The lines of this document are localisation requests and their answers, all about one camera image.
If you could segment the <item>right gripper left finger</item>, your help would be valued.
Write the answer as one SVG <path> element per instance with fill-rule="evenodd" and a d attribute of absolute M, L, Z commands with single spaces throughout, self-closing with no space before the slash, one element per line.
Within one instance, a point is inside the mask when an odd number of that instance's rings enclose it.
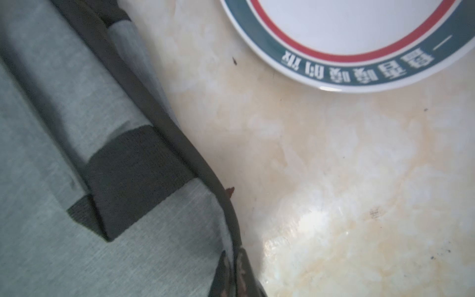
<path fill-rule="evenodd" d="M 218 260 L 214 279 L 209 291 L 209 297 L 232 297 L 233 291 L 231 263 L 226 251 L 223 251 Z"/>

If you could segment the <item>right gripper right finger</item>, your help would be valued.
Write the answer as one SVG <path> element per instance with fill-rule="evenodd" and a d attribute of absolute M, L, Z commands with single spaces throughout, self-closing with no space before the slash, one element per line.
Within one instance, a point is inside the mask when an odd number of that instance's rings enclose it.
<path fill-rule="evenodd" d="M 235 275 L 237 297 L 267 297 L 263 286 L 254 276 L 247 252 L 243 247 L 237 250 Z"/>

